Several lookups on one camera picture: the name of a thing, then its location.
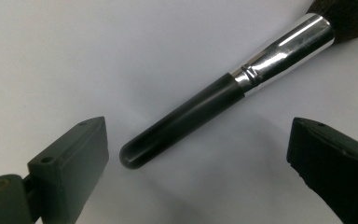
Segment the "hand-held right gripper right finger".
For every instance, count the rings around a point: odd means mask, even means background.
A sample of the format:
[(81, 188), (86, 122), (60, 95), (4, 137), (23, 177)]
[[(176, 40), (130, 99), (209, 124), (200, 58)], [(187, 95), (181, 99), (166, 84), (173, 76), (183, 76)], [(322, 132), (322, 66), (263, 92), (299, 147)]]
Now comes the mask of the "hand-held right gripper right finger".
[(286, 160), (344, 224), (358, 224), (358, 141), (321, 122), (295, 118)]

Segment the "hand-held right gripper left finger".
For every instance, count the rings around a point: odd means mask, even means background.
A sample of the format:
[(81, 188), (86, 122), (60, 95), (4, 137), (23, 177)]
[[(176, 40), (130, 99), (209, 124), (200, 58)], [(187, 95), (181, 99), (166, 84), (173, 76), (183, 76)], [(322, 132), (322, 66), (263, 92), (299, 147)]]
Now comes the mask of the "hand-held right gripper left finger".
[(44, 224), (75, 224), (109, 160), (105, 119), (84, 120), (28, 162)]

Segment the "black makeup brush silver ferrule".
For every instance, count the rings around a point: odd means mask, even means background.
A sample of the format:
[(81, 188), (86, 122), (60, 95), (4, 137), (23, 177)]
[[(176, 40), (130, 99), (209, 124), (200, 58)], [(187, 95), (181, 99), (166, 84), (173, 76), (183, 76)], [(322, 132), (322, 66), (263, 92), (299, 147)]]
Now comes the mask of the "black makeup brush silver ferrule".
[(200, 126), (332, 46), (358, 38), (358, 0), (313, 0), (305, 15), (248, 62), (138, 134), (119, 152), (128, 169), (155, 159)]

